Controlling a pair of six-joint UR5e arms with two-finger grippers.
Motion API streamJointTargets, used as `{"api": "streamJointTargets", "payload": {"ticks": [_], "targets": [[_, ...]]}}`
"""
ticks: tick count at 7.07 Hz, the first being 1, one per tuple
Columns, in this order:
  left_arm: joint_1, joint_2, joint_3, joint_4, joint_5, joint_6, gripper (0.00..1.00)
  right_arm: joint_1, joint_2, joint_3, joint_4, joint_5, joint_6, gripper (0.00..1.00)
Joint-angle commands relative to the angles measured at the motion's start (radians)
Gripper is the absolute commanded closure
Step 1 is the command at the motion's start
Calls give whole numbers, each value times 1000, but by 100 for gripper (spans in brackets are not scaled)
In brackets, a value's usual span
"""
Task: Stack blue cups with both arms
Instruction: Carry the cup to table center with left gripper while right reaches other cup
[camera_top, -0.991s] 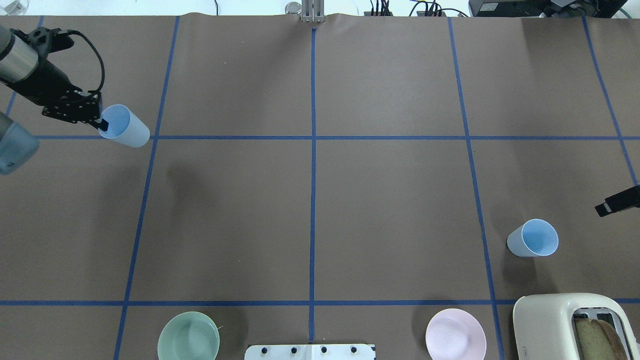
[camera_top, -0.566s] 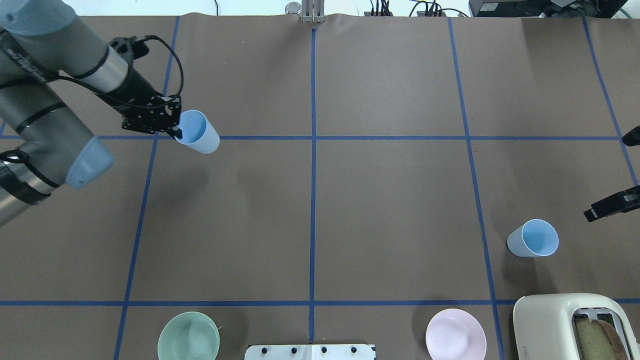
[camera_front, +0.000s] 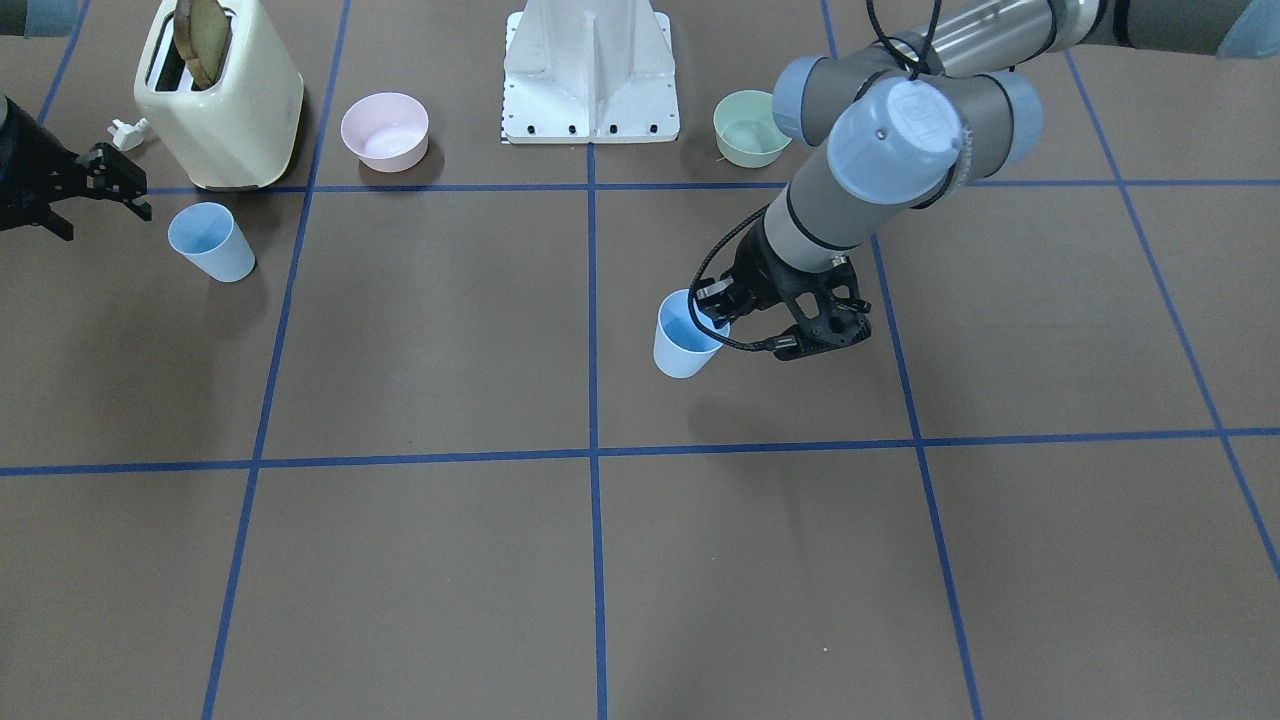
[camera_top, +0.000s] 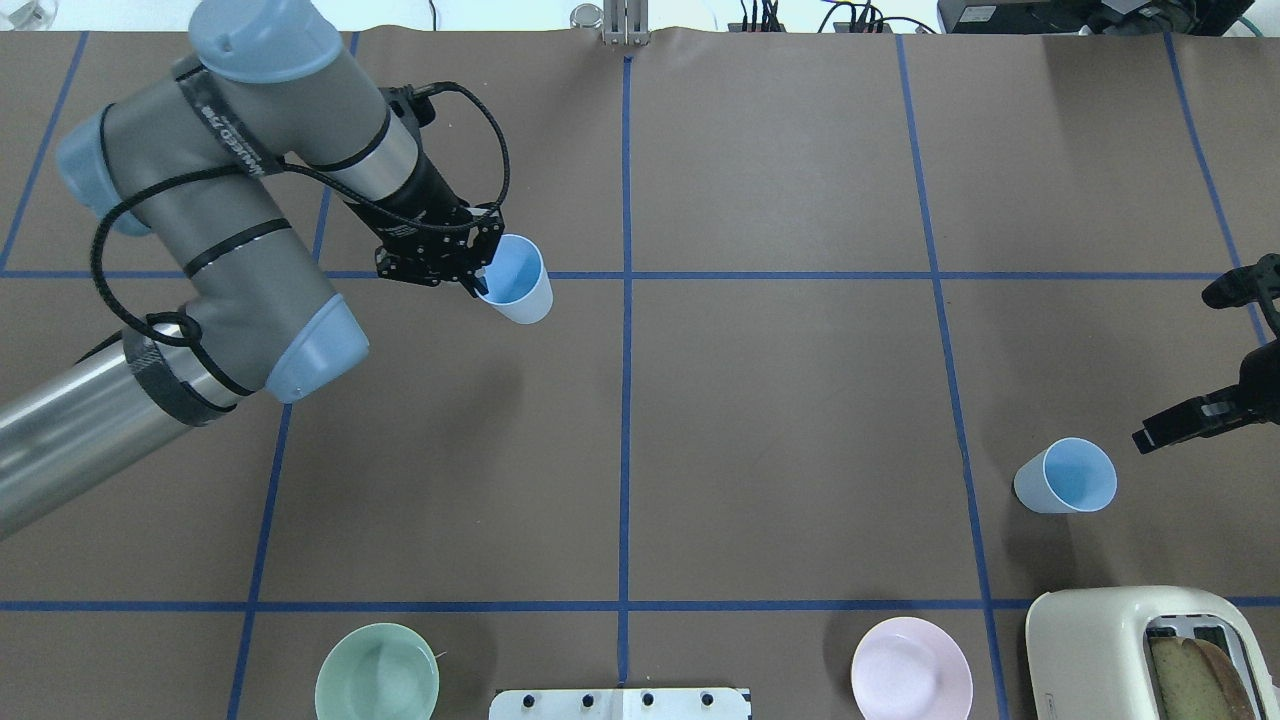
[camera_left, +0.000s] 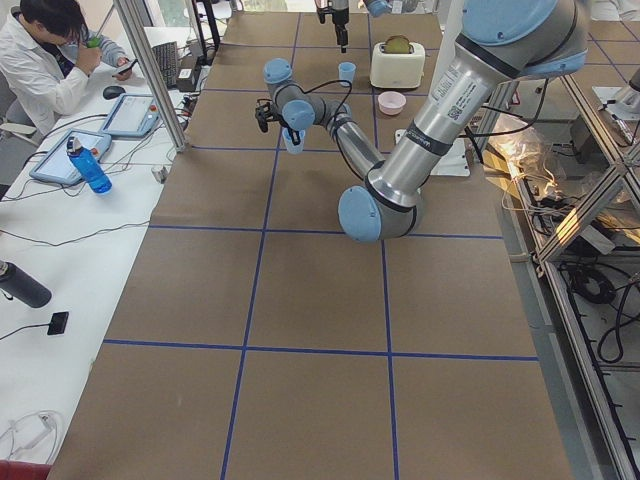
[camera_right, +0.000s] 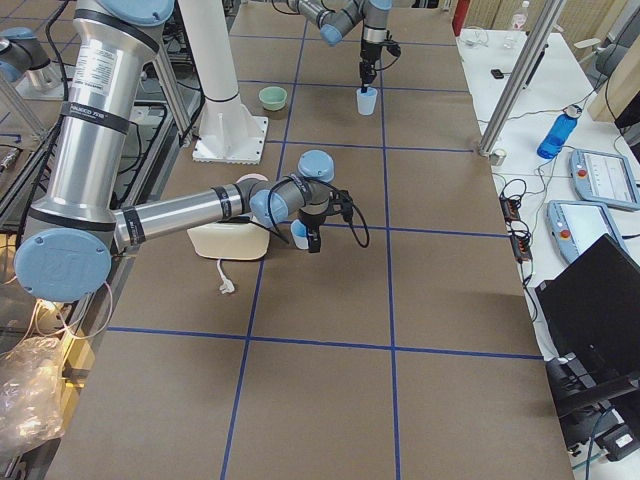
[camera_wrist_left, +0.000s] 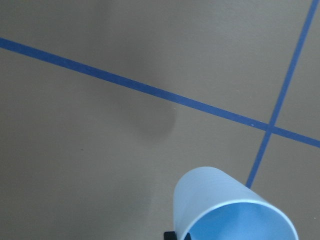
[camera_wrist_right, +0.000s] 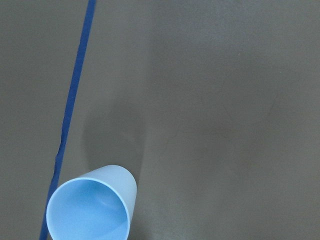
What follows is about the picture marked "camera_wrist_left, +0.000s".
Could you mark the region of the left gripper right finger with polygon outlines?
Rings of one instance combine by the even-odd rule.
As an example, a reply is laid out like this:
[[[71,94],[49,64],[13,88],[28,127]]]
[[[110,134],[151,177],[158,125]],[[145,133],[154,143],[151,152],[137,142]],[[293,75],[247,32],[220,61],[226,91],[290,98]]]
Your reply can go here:
[[[187,233],[184,240],[191,240],[191,235],[189,233]]]

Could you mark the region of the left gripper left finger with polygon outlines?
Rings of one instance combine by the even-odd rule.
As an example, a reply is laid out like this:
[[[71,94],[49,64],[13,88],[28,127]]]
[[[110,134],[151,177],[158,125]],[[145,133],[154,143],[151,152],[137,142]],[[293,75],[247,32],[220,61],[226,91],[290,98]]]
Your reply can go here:
[[[177,240],[176,233],[174,231],[166,231],[163,233],[164,240]]]

